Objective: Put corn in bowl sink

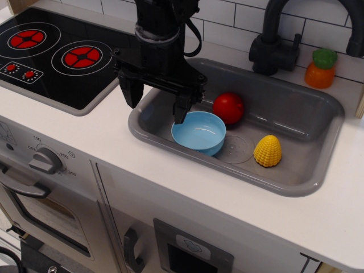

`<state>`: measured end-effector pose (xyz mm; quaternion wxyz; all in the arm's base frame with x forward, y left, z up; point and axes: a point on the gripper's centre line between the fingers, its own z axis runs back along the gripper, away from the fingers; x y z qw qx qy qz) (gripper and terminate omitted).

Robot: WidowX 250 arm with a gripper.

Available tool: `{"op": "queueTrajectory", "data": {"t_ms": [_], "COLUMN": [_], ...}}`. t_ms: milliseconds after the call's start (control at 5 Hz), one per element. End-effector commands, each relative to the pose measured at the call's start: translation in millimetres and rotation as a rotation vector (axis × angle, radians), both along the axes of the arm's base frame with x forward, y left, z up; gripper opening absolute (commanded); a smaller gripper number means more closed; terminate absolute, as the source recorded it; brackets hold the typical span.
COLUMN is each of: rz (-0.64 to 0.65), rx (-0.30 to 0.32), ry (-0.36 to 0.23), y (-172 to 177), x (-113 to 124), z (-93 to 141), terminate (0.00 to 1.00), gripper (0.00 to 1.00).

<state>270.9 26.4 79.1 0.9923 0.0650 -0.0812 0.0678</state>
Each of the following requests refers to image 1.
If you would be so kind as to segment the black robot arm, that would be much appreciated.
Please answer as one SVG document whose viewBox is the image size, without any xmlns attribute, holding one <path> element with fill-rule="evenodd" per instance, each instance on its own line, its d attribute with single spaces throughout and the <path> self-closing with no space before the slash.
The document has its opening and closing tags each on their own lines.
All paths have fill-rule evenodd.
<svg viewBox="0 0 364 273">
<path fill-rule="evenodd" d="M 199 11 L 198 1 L 136 1 L 137 49 L 116 48 L 111 53 L 114 71 L 127 104 L 135 108 L 143 96 L 145 85 L 176 96 L 173 115 L 176 124 L 184 122 L 192 105 L 204 98 L 207 77 L 186 61 L 202 46 L 185 52 L 185 29 L 196 38 L 201 35 L 191 17 Z"/>
</svg>

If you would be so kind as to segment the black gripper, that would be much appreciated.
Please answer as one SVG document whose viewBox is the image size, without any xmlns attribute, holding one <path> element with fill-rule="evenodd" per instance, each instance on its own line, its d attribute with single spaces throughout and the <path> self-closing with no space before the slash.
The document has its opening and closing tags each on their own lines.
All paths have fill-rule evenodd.
<svg viewBox="0 0 364 273">
<path fill-rule="evenodd" d="M 193 104 L 204 97 L 207 77 L 189 65 L 184 54 L 184 38 L 170 43 L 139 41 L 139 48 L 116 48 L 111 52 L 126 103 L 135 108 L 143 96 L 144 84 L 176 96 L 175 124 L 182 124 Z"/>
</svg>

